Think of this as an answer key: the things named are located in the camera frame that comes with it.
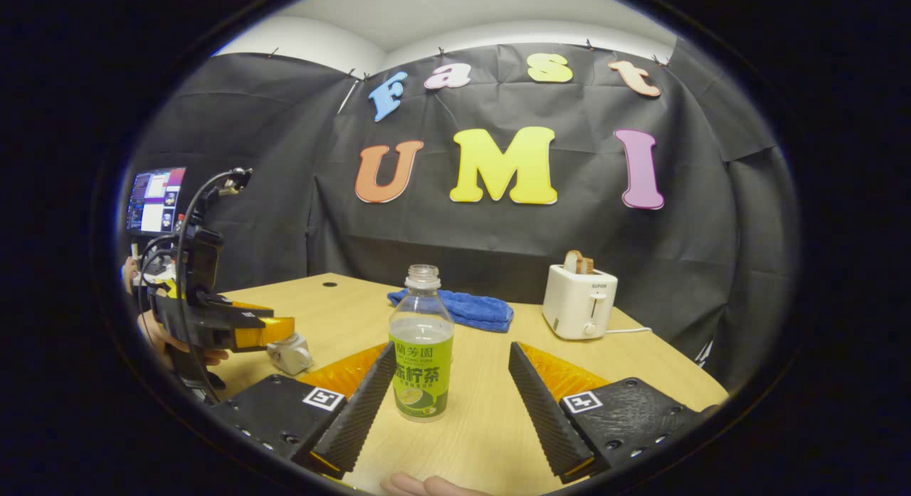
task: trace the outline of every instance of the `yellow letter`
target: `yellow letter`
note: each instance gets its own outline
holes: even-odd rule
[[[557,191],[550,187],[550,164],[547,148],[554,139],[549,127],[523,127],[515,133],[504,154],[487,130],[465,130],[456,133],[455,143],[462,146],[458,166],[458,184],[449,192],[456,202],[478,202],[484,191],[478,188],[478,172],[490,197],[499,201],[515,172],[515,187],[510,198],[522,204],[553,204]]]
[[[567,63],[566,58],[557,54],[536,53],[528,56],[528,65],[531,65],[528,75],[534,81],[570,81],[572,70]]]

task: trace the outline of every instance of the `lemon image on label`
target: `lemon image on label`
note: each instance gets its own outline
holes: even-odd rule
[[[433,404],[433,395],[417,388],[407,388],[399,393],[399,401],[410,408],[425,408]]]

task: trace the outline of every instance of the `toaster cord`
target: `toaster cord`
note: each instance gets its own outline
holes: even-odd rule
[[[651,331],[648,327],[639,327],[638,329],[620,329],[616,331],[604,331],[604,334],[619,334],[621,332],[642,332],[642,331]]]

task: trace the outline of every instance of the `pink letter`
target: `pink letter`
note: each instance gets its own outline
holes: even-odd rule
[[[658,194],[655,164],[651,159],[651,146],[655,145],[655,138],[635,130],[616,130],[614,136],[623,143],[627,157],[628,188],[623,193],[623,203],[631,208],[645,210],[664,207],[664,197]]]
[[[611,62],[611,64],[608,64],[608,67],[615,71],[619,71],[623,78],[623,83],[627,84],[629,88],[632,88],[632,90],[635,90],[643,96],[658,97],[661,95],[660,88],[649,85],[645,80],[642,80],[642,77],[648,75],[648,73],[645,72],[645,69],[637,68],[635,65],[632,65],[625,60]]]
[[[449,64],[443,65],[442,68],[433,69],[432,77],[423,82],[425,88],[456,88],[462,85],[468,85],[471,78],[468,74],[471,72],[471,65],[468,64]]]
[[[399,152],[399,162],[396,165],[396,175],[393,181],[385,186],[376,184],[376,172],[380,169],[383,155],[389,152],[389,146],[373,146],[361,151],[361,168],[357,171],[354,181],[354,193],[364,202],[390,202],[395,199],[408,186],[411,178],[411,169],[414,167],[414,155],[417,149],[423,147],[420,140],[402,142],[396,146]]]

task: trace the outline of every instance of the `white ceiling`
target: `white ceiling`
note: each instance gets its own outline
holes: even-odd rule
[[[614,0],[300,0],[279,13],[338,26],[395,51],[430,36],[508,21],[591,23],[673,46],[676,36]]]

